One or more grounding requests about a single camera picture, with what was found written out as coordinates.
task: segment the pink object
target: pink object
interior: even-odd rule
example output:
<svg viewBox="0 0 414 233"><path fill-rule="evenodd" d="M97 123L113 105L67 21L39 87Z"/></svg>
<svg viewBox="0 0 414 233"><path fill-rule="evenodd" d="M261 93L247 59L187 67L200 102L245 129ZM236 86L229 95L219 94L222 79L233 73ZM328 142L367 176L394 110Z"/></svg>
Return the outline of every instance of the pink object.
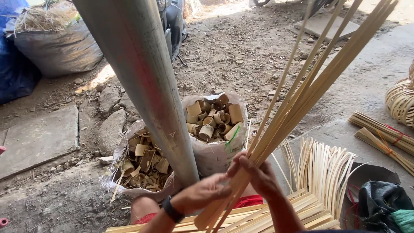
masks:
<svg viewBox="0 0 414 233"><path fill-rule="evenodd" d="M6 148L4 146L0 146L0 155L6 151Z"/></svg>
<svg viewBox="0 0 414 233"><path fill-rule="evenodd" d="M0 218L0 229L5 227L9 223L7 218Z"/></svg>

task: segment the galvanized pipe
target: galvanized pipe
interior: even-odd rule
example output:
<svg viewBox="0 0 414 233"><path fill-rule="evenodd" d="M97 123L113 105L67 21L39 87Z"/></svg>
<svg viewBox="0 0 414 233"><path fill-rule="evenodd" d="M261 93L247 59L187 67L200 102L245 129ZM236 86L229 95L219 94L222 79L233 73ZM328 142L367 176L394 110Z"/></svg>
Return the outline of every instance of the galvanized pipe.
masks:
<svg viewBox="0 0 414 233"><path fill-rule="evenodd" d="M155 0L73 0L183 186L199 180Z"/></svg>

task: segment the person's right hand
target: person's right hand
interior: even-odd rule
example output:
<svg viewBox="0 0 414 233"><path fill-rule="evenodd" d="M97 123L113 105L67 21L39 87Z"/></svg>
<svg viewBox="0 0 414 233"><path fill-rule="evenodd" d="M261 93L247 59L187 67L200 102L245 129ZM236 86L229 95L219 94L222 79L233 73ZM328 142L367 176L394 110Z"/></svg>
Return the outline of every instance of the person's right hand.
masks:
<svg viewBox="0 0 414 233"><path fill-rule="evenodd" d="M233 177L239 168L242 167L251 175L250 183L259 195L268 202L272 198L279 197L282 192L270 162L266 160L260 167L257 167L246 157L246 153L247 151L237 153L233 158L233 163L227 170L227 176Z"/></svg>

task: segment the person's left hand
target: person's left hand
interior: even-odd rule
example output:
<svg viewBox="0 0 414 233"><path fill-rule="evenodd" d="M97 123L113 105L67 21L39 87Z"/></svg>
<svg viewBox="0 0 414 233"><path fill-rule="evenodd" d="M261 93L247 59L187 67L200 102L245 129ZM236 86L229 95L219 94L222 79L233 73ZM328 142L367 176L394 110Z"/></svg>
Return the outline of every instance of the person's left hand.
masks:
<svg viewBox="0 0 414 233"><path fill-rule="evenodd" d="M171 199L171 205L182 214L191 214L202 209L214 200L228 197L230 187L224 186L228 180L225 173L217 173L185 188Z"/></svg>

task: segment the wristwatch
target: wristwatch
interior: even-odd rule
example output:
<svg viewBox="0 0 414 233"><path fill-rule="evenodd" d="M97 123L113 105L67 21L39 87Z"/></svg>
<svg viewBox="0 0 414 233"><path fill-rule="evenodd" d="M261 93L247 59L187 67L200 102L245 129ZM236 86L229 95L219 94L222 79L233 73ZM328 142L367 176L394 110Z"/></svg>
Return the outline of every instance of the wristwatch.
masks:
<svg viewBox="0 0 414 233"><path fill-rule="evenodd" d="M178 212L172 205L171 205L171 196L166 197L161 205L164 211L170 216L170 218L175 222L179 223L184 218L184 215L180 212Z"/></svg>

